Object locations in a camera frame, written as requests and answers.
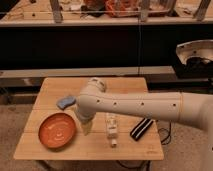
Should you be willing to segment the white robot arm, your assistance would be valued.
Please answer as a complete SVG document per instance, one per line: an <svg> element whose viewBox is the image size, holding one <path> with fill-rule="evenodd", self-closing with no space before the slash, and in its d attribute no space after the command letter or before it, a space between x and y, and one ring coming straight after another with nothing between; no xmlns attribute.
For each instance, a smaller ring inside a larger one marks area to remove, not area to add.
<svg viewBox="0 0 213 171"><path fill-rule="evenodd" d="M76 99L76 117L82 124L97 112L176 122L207 133L201 171L213 171L213 95L184 92L106 93L100 78L91 78Z"/></svg>

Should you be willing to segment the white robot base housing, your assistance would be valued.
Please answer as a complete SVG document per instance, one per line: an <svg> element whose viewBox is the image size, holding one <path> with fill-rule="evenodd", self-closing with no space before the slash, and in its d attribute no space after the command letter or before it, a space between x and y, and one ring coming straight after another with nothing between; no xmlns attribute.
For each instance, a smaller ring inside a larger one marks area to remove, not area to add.
<svg viewBox="0 0 213 171"><path fill-rule="evenodd" d="M213 39L178 44L173 68L179 78L213 77Z"/></svg>

